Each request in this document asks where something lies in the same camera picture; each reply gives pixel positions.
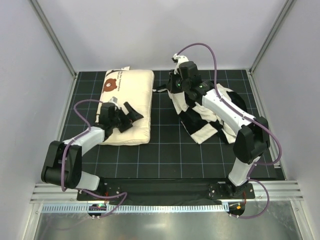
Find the cream pillow with bear print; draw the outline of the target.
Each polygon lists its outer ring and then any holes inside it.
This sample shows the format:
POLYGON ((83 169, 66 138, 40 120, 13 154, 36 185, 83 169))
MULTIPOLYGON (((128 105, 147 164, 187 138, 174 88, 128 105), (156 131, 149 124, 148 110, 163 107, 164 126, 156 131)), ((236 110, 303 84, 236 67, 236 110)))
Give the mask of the cream pillow with bear print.
POLYGON ((126 116, 138 113, 142 118, 131 119, 131 126, 124 132, 115 128, 102 145, 138 146, 149 143, 154 79, 153 71, 130 69, 128 66, 105 73, 99 100, 106 103, 115 97, 117 106, 126 116))

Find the black white checkered pillowcase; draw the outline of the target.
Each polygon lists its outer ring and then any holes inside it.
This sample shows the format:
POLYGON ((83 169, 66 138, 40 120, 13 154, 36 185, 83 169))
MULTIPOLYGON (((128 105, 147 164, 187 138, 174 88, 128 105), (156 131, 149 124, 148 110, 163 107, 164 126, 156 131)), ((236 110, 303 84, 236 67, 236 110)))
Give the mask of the black white checkered pillowcase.
POLYGON ((226 144, 235 142, 234 131, 216 113, 190 99, 185 92, 171 93, 164 84, 152 91, 168 92, 180 122, 197 144, 202 144, 215 134, 226 144))

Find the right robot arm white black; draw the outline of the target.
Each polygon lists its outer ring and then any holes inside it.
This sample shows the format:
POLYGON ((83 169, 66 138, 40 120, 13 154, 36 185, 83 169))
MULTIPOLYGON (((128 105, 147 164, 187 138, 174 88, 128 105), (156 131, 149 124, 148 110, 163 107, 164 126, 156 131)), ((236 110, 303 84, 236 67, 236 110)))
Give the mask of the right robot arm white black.
POLYGON ((224 184, 230 198, 243 193, 254 167, 270 147, 269 125, 264 117, 247 113, 237 93, 202 80, 197 65, 185 56, 174 60, 164 85, 185 130, 202 144, 218 134, 233 144, 235 161, 224 184))

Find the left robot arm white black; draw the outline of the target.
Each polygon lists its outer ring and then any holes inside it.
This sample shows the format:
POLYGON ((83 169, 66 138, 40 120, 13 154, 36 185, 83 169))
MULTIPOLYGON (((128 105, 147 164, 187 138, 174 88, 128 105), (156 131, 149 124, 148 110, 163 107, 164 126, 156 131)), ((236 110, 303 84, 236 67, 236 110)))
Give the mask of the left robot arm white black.
POLYGON ((77 110, 74 111, 84 120, 88 128, 73 138, 52 141, 47 150, 44 165, 41 172, 41 180, 44 183, 60 186, 66 189, 84 189, 94 200, 101 200, 106 194, 106 188, 101 185, 101 178, 97 175, 83 171, 83 155, 96 145, 103 143, 118 129, 121 133, 133 127, 133 123, 144 116, 138 113, 128 102, 124 107, 125 113, 115 100, 103 102, 100 113, 97 114, 97 122, 91 125, 77 110))

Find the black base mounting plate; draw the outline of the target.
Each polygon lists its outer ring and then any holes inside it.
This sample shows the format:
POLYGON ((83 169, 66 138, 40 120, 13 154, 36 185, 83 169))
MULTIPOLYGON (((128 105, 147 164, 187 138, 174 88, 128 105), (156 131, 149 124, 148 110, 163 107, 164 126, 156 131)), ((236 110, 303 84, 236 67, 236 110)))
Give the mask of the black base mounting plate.
POLYGON ((101 178, 96 195, 111 197, 123 192, 138 196, 201 197, 212 200, 255 199, 253 185, 247 181, 233 186, 225 178, 101 178))

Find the right aluminium corner post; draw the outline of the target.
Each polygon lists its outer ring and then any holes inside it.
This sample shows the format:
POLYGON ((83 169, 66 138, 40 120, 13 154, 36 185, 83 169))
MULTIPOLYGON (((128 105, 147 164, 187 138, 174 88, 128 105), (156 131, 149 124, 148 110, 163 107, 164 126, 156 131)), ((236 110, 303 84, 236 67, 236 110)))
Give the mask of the right aluminium corner post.
POLYGON ((295 5, 297 1, 296 0, 286 0, 284 2, 283 7, 281 8, 279 14, 277 15, 270 31, 268 32, 260 50, 258 51, 258 54, 256 55, 251 67, 248 69, 250 75, 252 75, 255 70, 257 69, 259 63, 261 62, 262 58, 264 57, 266 51, 272 44, 274 38, 276 37, 277 33, 279 32, 281 26, 285 22, 287 16, 289 15, 291 9, 295 5))

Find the aluminium corner post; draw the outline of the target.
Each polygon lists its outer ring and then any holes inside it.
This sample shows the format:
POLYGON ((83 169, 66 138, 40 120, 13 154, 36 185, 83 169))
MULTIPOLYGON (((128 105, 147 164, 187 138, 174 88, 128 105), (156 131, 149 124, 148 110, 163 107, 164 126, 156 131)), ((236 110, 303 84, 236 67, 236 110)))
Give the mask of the aluminium corner post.
POLYGON ((36 16, 38 17, 40 23, 42 24, 44 30, 46 31, 49 39, 53 43, 55 49, 57 50, 59 56, 61 57, 63 63, 65 64, 66 68, 68 69, 71 76, 75 79, 77 76, 77 72, 75 71, 74 67, 72 66, 69 58, 67 57, 67 54, 65 50, 63 49, 54 29, 52 28, 45 12, 43 11, 40 3, 38 0, 29 0, 28 1, 34 10, 36 16))
POLYGON ((272 44, 274 38, 276 37, 277 33, 279 32, 281 26, 285 22, 287 16, 289 15, 291 9, 295 5, 297 1, 296 0, 286 0, 284 2, 283 7, 281 8, 279 14, 277 15, 270 31, 268 32, 260 50, 258 51, 258 54, 256 55, 251 67, 248 69, 250 75, 252 75, 255 70, 257 69, 259 63, 261 62, 262 58, 264 57, 266 51, 272 44))

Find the left aluminium corner post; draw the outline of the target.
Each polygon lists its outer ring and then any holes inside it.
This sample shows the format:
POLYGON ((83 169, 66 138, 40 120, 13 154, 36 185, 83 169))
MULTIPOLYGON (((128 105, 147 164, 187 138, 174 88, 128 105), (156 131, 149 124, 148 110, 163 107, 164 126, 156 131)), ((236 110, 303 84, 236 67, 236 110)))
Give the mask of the left aluminium corner post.
POLYGON ((55 49, 57 50, 59 56, 61 57, 63 63, 65 64, 66 68, 68 69, 71 76, 75 79, 77 76, 77 72, 75 71, 74 67, 72 66, 69 58, 67 57, 67 54, 65 50, 63 49, 54 29, 52 28, 45 12, 43 11, 40 3, 38 0, 29 0, 28 1, 34 10, 36 16, 38 17, 40 23, 42 24, 44 30, 46 31, 49 39, 53 43, 55 49))

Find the aluminium front frame rail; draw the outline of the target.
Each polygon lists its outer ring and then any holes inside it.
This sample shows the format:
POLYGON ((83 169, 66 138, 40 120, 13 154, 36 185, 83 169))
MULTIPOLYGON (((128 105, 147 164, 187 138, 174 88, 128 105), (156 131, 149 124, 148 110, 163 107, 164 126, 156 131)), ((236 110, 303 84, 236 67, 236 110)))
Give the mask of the aluminium front frame rail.
MULTIPOLYGON (((267 189, 271 201, 302 201, 303 195, 297 181, 279 180, 263 181, 263 186, 267 189)), ((265 201, 267 194, 258 183, 252 184, 256 201, 265 201)), ((78 191, 68 189, 61 191, 59 186, 47 183, 38 183, 33 189, 30 203, 71 203, 76 201, 78 191)))

